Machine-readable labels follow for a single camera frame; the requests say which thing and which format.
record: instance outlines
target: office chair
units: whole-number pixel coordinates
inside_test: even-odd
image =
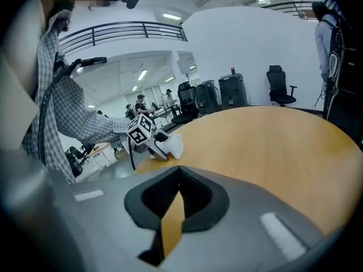
[[[195,87],[185,82],[178,87],[181,114],[177,115],[171,122],[174,124],[186,124],[198,118],[199,110],[195,104]]]
[[[81,164],[79,164],[75,158],[75,155],[71,151],[71,148],[69,148],[66,152],[65,152],[65,155],[67,157],[67,160],[68,160],[68,163],[69,163],[69,166],[70,166],[70,169],[72,170],[72,173],[74,175],[74,177],[77,177],[79,176],[82,171],[83,171],[83,168],[81,166]]]
[[[270,71],[266,73],[270,82],[270,99],[278,103],[281,107],[286,107],[285,104],[295,103],[296,99],[293,97],[294,89],[296,86],[291,87],[291,95],[287,95],[286,90],[286,74],[282,71],[281,66],[270,66]]]
[[[80,165],[83,165],[83,163],[88,159],[87,155],[89,153],[91,153],[93,147],[95,146],[94,144],[90,144],[90,143],[86,143],[86,142],[81,142],[83,145],[81,147],[81,149],[83,150],[83,152],[80,152],[79,150],[77,150],[75,147],[71,146],[69,147],[69,152],[74,155],[78,160],[81,160]]]

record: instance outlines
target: black metal railing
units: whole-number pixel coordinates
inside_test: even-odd
[[[188,41],[182,27],[163,23],[132,21],[96,25],[60,39],[64,54],[90,46],[130,38],[158,38]]]
[[[281,11],[293,16],[297,16],[303,20],[315,20],[316,17],[311,8],[313,1],[293,1],[285,3],[277,3],[266,5],[261,8]]]

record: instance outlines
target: computer tower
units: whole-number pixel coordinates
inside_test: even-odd
[[[218,81],[220,83],[223,110],[248,106],[242,74],[226,75]]]
[[[202,82],[196,87],[196,103],[199,112],[212,114],[221,110],[217,101],[217,88],[213,80]]]

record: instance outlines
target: plaid shirt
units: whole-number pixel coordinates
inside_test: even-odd
[[[35,103],[40,106],[43,96],[53,80],[54,59],[64,60],[58,35],[71,16],[62,10],[49,20],[49,27],[38,45],[38,90]],[[130,120],[127,118],[106,118],[96,111],[85,108],[83,89],[69,76],[61,79],[53,91],[45,120],[44,146],[45,165],[63,171],[70,182],[75,182],[68,160],[62,148],[58,132],[90,143],[110,142],[112,147],[120,147],[126,139]],[[39,112],[24,137],[23,146],[30,155],[38,157]]]

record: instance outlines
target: wooden table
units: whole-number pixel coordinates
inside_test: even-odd
[[[97,143],[92,151],[88,154],[89,157],[95,156],[102,152],[105,148],[107,148],[110,144],[109,143]]]
[[[138,174],[187,165],[248,181],[306,215],[324,235],[349,220],[361,195],[362,152],[315,115],[281,107],[237,108],[199,118],[175,133],[183,136],[181,158],[145,159]],[[175,230],[168,233],[183,220],[180,194],[167,216],[162,222],[166,254],[180,238]]]

